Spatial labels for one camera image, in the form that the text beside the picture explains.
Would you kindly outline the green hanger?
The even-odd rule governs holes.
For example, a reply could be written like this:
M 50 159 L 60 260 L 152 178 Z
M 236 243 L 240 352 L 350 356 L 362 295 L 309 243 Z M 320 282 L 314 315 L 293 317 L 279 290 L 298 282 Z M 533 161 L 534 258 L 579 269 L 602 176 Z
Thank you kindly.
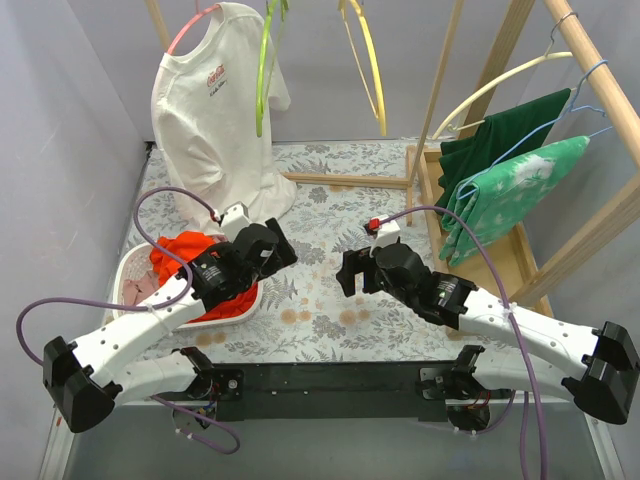
M 261 35 L 256 78 L 255 127 L 256 135 L 258 138 L 263 135 L 263 120 L 268 102 L 271 79 L 275 69 L 281 34 L 288 12 L 289 2 L 287 0 L 266 2 L 266 16 L 264 18 L 263 30 Z M 280 15 L 281 27 L 276 36 L 276 41 L 273 44 L 272 53 L 269 53 L 271 26 L 273 24 L 276 13 L 279 13 Z

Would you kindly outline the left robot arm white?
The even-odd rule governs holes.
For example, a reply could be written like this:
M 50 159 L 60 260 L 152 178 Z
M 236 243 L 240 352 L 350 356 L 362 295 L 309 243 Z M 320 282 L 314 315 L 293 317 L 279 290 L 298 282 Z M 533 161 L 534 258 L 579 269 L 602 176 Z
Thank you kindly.
M 56 337 L 43 352 L 43 384 L 74 433 L 85 432 L 118 406 L 161 393 L 200 400 L 219 385 L 214 366 L 195 347 L 139 360 L 156 341 L 248 291 L 297 260 L 275 219 L 243 228 L 180 268 L 158 291 L 163 308 L 144 306 L 71 342 Z

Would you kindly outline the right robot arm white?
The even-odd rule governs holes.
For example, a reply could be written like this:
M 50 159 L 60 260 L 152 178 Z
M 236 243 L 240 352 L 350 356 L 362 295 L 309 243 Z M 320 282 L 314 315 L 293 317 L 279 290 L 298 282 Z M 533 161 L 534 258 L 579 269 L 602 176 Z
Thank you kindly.
M 345 296 L 363 275 L 367 294 L 383 291 L 434 325 L 491 337 L 527 352 L 512 360 L 478 360 L 452 373 L 454 389 L 475 397 L 484 389 L 523 389 L 536 379 L 544 395 L 567 399 L 614 425 L 627 422 L 639 380 L 639 354 L 627 329 L 574 325 L 502 301 L 473 282 L 430 270 L 409 246 L 348 250 L 336 275 Z

